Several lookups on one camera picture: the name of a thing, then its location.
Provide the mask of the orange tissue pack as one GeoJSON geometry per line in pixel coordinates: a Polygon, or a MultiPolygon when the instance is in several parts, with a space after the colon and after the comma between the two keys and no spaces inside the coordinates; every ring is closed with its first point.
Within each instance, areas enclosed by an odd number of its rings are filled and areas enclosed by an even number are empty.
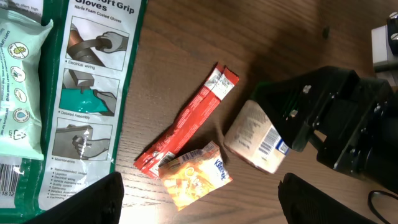
{"type": "Polygon", "coordinates": [[[233,179],[213,141],[159,167],[159,178],[177,210],[182,210],[233,179]]]}

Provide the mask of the green lid jar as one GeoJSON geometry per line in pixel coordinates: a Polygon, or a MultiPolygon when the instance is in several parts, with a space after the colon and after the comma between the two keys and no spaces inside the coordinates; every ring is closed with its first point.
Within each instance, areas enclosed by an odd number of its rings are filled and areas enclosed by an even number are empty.
{"type": "Polygon", "coordinates": [[[275,173],[286,157],[289,147],[260,107],[258,91],[269,85],[256,85],[224,137],[224,146],[253,167],[275,173]]]}

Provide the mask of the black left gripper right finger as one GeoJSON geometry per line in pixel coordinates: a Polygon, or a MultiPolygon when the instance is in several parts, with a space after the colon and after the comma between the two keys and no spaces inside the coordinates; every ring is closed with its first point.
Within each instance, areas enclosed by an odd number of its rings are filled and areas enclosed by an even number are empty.
{"type": "Polygon", "coordinates": [[[354,212],[293,173],[284,175],[278,199],[288,224],[370,224],[354,212]]]}

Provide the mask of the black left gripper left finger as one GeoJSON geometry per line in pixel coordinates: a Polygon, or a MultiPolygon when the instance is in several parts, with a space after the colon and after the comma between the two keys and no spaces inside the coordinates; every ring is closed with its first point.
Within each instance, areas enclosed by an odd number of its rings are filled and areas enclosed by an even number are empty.
{"type": "Polygon", "coordinates": [[[123,178],[112,172],[27,224],[118,224],[124,197],[123,178]]]}

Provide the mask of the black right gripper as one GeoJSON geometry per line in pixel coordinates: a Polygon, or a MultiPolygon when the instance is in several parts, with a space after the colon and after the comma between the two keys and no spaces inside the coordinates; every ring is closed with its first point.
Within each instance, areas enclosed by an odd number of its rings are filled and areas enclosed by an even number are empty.
{"type": "Polygon", "coordinates": [[[323,67],[259,83],[253,99],[291,149],[302,152],[310,142],[323,165],[397,192],[397,92],[388,81],[323,67]]]}

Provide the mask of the red stick sachet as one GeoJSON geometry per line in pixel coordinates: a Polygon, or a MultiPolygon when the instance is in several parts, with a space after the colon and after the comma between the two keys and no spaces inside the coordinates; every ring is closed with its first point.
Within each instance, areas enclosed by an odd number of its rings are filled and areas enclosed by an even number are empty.
{"type": "Polygon", "coordinates": [[[189,104],[174,123],[139,158],[134,166],[152,179],[159,177],[159,167],[175,159],[182,147],[207,120],[215,108],[239,81],[237,74],[217,63],[189,104]]]}

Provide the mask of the green white gloves package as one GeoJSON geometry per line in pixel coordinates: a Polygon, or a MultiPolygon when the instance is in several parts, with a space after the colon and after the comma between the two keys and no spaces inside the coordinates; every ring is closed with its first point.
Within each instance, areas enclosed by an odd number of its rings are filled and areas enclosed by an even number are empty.
{"type": "Polygon", "coordinates": [[[1,155],[1,222],[22,223],[113,172],[147,3],[1,1],[53,28],[39,60],[43,160],[1,155]]]}

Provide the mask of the mint wet wipes pack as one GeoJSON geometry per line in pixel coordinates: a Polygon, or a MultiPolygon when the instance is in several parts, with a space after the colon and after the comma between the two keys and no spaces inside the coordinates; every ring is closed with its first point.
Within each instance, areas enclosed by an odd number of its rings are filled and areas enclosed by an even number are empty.
{"type": "Polygon", "coordinates": [[[43,160],[39,60],[53,28],[1,9],[1,155],[43,160]]]}

